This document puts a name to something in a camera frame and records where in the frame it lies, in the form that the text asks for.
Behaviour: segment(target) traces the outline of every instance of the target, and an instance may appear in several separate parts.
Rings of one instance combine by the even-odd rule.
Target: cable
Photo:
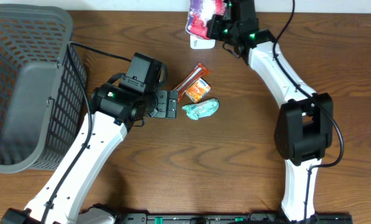
[[[61,177],[60,181],[58,182],[57,186],[54,188],[54,191],[51,194],[50,199],[46,202],[46,204],[45,204],[46,208],[45,208],[45,210],[43,212],[43,216],[42,216],[42,219],[40,221],[41,224],[44,224],[45,223],[45,221],[47,219],[48,211],[50,211],[50,207],[51,207],[51,205],[53,205],[53,201],[54,201],[55,197],[57,196],[57,193],[60,190],[60,187],[62,186],[62,184],[64,183],[66,177],[68,177],[69,173],[71,172],[72,168],[75,166],[76,162],[79,160],[79,158],[80,158],[81,154],[83,153],[83,151],[88,147],[88,143],[90,141],[91,134],[93,132],[93,117],[92,117],[92,114],[91,114],[91,105],[90,105],[90,102],[88,100],[86,88],[85,88],[85,86],[84,86],[84,84],[83,84],[83,82],[81,80],[80,75],[79,75],[80,73],[78,71],[78,68],[76,67],[76,65],[75,65],[75,63],[73,61],[73,58],[72,58],[72,55],[71,55],[71,52],[70,52],[71,45],[79,46],[79,47],[85,48],[87,50],[91,50],[93,52],[96,52],[96,53],[99,53],[99,54],[102,54],[102,55],[106,55],[106,56],[109,56],[109,57],[114,57],[114,58],[118,58],[118,59],[121,59],[121,60],[125,60],[125,61],[128,61],[128,62],[131,62],[130,59],[125,58],[125,57],[121,57],[121,56],[109,54],[109,53],[106,53],[106,52],[102,52],[100,50],[94,49],[92,47],[88,47],[88,46],[83,45],[83,44],[79,44],[77,42],[73,42],[73,41],[69,41],[68,42],[68,44],[66,46],[66,55],[68,56],[68,60],[69,60],[69,62],[71,64],[71,66],[73,67],[73,71],[74,71],[75,77],[78,80],[78,83],[80,85],[81,94],[83,95],[83,98],[84,98],[84,100],[86,102],[87,117],[88,117],[88,130],[87,130],[87,136],[86,136],[85,142],[82,144],[79,152],[77,153],[77,155],[75,156],[75,158],[73,159],[73,161],[71,162],[71,164],[68,166],[68,169],[62,175],[62,177]]]
[[[280,39],[280,37],[283,35],[283,33],[286,31],[287,27],[289,26],[291,20],[293,19],[293,16],[295,14],[295,7],[296,7],[296,2],[295,0],[293,0],[293,8],[291,10],[291,15],[290,15],[290,18],[289,20],[287,21],[286,25],[284,26],[284,28],[282,29],[282,31],[279,33],[277,39],[275,40],[275,42],[273,43],[273,48],[272,48],[272,52],[273,52],[273,57],[275,59],[275,61],[277,62],[278,66],[280,67],[280,69],[282,70],[282,72],[286,75],[286,77],[290,80],[290,82],[296,87],[296,89],[298,91],[300,91],[302,94],[304,94],[304,96],[306,96],[307,98],[309,98],[310,100],[312,100],[312,102],[321,110],[323,111],[323,113],[326,115],[326,117],[330,120],[330,122],[332,123],[334,129],[336,130],[336,133],[337,135],[339,136],[339,142],[340,142],[340,153],[339,153],[339,157],[332,163],[329,163],[329,164],[320,164],[320,165],[314,165],[314,166],[310,166],[309,169],[307,170],[308,171],[308,179],[307,179],[307,189],[306,189],[306,193],[305,193],[305,206],[304,206],[304,222],[306,222],[306,219],[307,219],[307,204],[308,204],[308,194],[309,194],[309,185],[310,185],[310,182],[311,182],[311,174],[312,174],[312,169],[314,168],[328,168],[328,167],[334,167],[335,165],[337,165],[343,155],[344,155],[344,140],[342,138],[342,134],[341,134],[341,131],[340,131],[340,128],[339,126],[337,125],[336,121],[333,119],[333,117],[330,115],[330,113],[325,109],[323,108],[311,95],[309,95],[307,92],[305,92],[301,87],[300,85],[298,85],[293,79],[291,76],[289,76],[289,74],[287,73],[287,71],[283,68],[282,64],[280,63],[279,59],[278,59],[278,54],[276,53],[276,46],[278,44],[278,41]]]

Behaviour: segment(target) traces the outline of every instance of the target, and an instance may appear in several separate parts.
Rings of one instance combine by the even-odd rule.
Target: wooden table
[[[168,65],[167,88],[198,63],[211,75],[208,98],[220,109],[192,121],[179,105],[176,120],[148,119],[133,128],[103,167],[83,208],[106,203],[150,213],[240,213],[277,210],[285,186],[284,161],[275,149],[278,108],[261,78],[221,48],[191,50],[184,12],[76,11],[75,41],[132,57],[142,52]],[[277,35],[289,14],[259,13],[260,26]],[[280,41],[299,76],[334,100],[346,142],[342,162],[321,169],[315,193],[319,212],[350,212],[371,223],[371,15],[296,14]],[[128,63],[79,50],[89,72],[88,93]],[[337,136],[324,162],[333,161]],[[22,209],[52,172],[0,174],[0,218]]]

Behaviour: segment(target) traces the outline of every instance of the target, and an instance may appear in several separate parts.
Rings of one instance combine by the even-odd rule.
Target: white background
[[[0,0],[66,10],[188,11],[190,0]],[[289,12],[291,0],[255,0],[259,12]],[[296,0],[296,12],[371,13],[371,0]]]

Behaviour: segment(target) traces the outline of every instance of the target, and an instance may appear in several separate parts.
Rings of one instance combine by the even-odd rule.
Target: blue wrapped candy
[[[218,106],[219,103],[217,99],[210,99],[202,103],[183,106],[183,110],[186,111],[186,115],[189,118],[198,120],[199,118],[214,114],[218,110]]]

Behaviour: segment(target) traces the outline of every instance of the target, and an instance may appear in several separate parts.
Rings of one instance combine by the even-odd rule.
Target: gray bin
[[[63,9],[0,4],[0,172],[55,169],[74,141],[83,99],[66,56],[72,30]]]

